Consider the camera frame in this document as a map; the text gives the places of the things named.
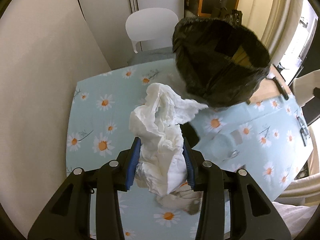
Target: blue gripper pad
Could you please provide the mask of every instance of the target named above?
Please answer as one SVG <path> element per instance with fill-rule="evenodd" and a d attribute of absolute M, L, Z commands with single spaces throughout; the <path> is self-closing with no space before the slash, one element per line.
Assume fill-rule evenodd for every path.
<path fill-rule="evenodd" d="M 129 161 L 129 165 L 127 168 L 127 174 L 125 179 L 125 187 L 127 190 L 133 185 L 134 176 L 136 173 L 136 166 L 139 162 L 140 158 L 140 147 L 141 147 L 141 139 L 136 138 L 131 146 L 129 154 L 131 154 L 131 159 Z"/>
<path fill-rule="evenodd" d="M 188 182 L 188 185 L 191 187 L 191 189 L 194 189 L 195 186 L 196 186 L 196 181 L 195 181 L 195 170 L 192 166 L 192 163 L 190 161 L 190 156 L 189 156 L 189 152 L 187 150 L 187 147 L 186 145 L 183 143 L 183 157 L 184 157 L 184 160 L 186 162 L 186 166 L 187 166 L 187 172 L 188 172 L 188 175 L 187 175 L 187 182 Z"/>

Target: metal screw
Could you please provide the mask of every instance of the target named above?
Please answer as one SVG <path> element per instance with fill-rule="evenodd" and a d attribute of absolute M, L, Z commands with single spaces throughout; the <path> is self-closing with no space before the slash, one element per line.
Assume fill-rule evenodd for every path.
<path fill-rule="evenodd" d="M 76 169 L 73 170 L 73 174 L 75 174 L 75 175 L 79 175 L 81 173 L 82 173 L 82 169 L 81 168 L 76 168 Z"/>
<path fill-rule="evenodd" d="M 210 162 L 210 161 L 204 161 L 204 162 L 202 163 L 202 165 L 203 165 L 204 167 L 209 168 L 209 167 L 212 166 L 212 162 Z"/>
<path fill-rule="evenodd" d="M 119 165 L 119 162 L 117 162 L 117 161 L 111 161 L 111 162 L 109 162 L 109 166 L 110 167 L 116 167 L 116 166 L 118 166 Z"/>
<path fill-rule="evenodd" d="M 243 169 L 239 170 L 238 173 L 239 173 L 239 175 L 241 175 L 241 176 L 245 176 L 245 175 L 248 174 L 247 171 L 246 171 L 246 170 L 243 170 Z"/>

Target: white cloth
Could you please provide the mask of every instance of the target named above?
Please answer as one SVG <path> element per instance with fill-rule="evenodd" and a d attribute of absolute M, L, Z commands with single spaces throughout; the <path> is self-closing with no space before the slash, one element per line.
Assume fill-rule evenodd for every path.
<path fill-rule="evenodd" d="M 313 90 L 320 88 L 320 70 L 312 71 L 302 77 L 295 78 L 292 83 L 293 94 L 299 106 L 304 106 L 314 98 Z"/>
<path fill-rule="evenodd" d="M 284 220 L 284 223 L 287 225 L 292 239 L 302 231 L 318 207 L 292 206 L 278 202 L 273 202 L 272 204 Z"/>
<path fill-rule="evenodd" d="M 165 196 L 187 178 L 183 137 L 179 124 L 191 121 L 208 108 L 195 100 L 181 99 L 169 86 L 153 83 L 147 88 L 146 103 L 130 114 L 129 129 L 141 139 L 136 179 L 140 187 Z"/>

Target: tablecloth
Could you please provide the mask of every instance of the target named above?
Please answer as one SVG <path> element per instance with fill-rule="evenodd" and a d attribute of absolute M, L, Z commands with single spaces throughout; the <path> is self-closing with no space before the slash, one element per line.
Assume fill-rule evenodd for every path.
<path fill-rule="evenodd" d="M 166 59 L 78 82 L 69 118 L 67 172 L 76 167 L 100 168 L 129 149 L 134 139 L 128 129 L 129 116 L 144 104 L 148 85 L 169 84 L 177 76 L 174 59 Z M 273 201 L 293 181 L 313 148 L 311 139 L 307 146 L 303 144 L 298 116 L 304 122 L 292 94 L 288 101 L 280 96 L 254 105 L 205 109 L 191 121 L 200 137 L 194 149 L 221 169 L 245 168 Z M 199 213 L 191 216 L 163 208 L 152 193 L 135 183 L 118 197 L 126 239 L 194 239 Z M 94 196 L 90 225 L 94 236 Z M 225 232 L 229 229 L 226 219 Z"/>

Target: wooden board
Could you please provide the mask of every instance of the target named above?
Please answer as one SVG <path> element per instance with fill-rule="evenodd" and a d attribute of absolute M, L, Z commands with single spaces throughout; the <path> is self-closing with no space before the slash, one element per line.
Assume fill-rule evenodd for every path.
<path fill-rule="evenodd" d="M 287 93 L 291 93 L 290 88 L 286 85 L 284 79 L 280 75 L 280 73 L 276 70 L 275 66 L 271 66 L 270 71 L 277 77 L 279 82 L 283 85 L 284 89 L 287 91 Z M 274 83 L 273 80 L 270 79 L 264 79 L 260 83 L 260 87 L 257 91 L 255 91 L 250 98 L 250 103 L 255 104 L 257 102 L 261 102 L 263 100 L 269 99 L 269 98 L 275 98 L 280 95 L 280 92 Z"/>

